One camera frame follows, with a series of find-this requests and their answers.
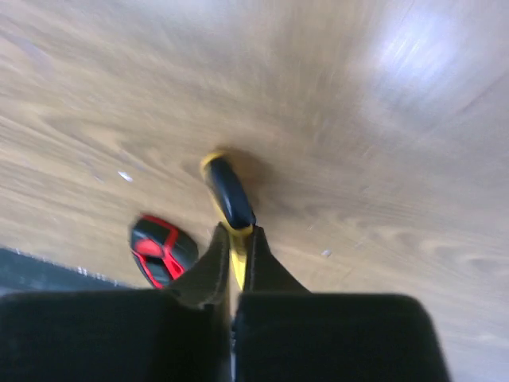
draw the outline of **red and black object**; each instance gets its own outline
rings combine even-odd
[[[198,260],[198,246],[179,228],[151,215],[133,226],[130,249],[140,271],[153,287],[167,287]]]

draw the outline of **black and yellow handle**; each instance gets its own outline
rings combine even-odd
[[[207,155],[201,162],[201,173],[210,190],[212,202],[229,232],[232,266],[242,290],[247,262],[245,241],[253,232],[256,216],[224,152]]]

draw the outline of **wooden floor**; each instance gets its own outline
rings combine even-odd
[[[145,285],[130,222],[203,248],[198,163],[227,147],[308,288],[413,295],[455,381],[505,381],[507,19],[504,0],[3,0],[0,243]]]

